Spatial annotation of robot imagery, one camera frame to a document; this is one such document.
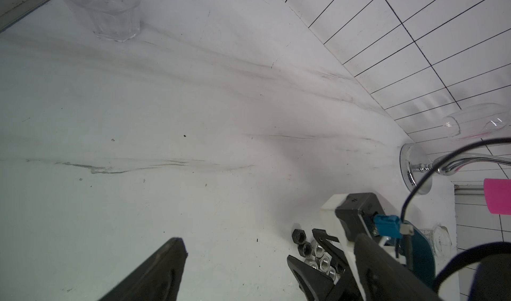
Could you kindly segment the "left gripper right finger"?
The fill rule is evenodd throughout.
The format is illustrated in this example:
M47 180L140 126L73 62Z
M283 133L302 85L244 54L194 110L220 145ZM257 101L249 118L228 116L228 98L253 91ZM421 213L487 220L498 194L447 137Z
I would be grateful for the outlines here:
M366 300L440 299L367 235L356 237L354 254Z

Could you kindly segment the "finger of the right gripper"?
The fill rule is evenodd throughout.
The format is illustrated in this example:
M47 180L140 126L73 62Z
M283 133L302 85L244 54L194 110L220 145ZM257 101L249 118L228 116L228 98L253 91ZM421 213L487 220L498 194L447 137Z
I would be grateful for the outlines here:
M287 265L298 281L308 301L325 301L334 288L333 280L292 255L287 256Z
M312 229L312 234L314 240L318 241L318 243L324 248L325 254L328 254L331 257L331 268L329 272L321 272L329 276L331 269L334 269L339 277L351 274L351 269L345 253L334 245L334 243L338 243L339 240L336 237L327 234L326 230L323 229Z

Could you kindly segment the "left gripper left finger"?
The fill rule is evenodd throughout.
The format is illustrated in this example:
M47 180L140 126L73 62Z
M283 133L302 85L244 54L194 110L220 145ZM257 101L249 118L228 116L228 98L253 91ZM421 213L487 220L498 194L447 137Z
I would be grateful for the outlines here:
M182 238L171 238L102 300L176 300L188 253Z

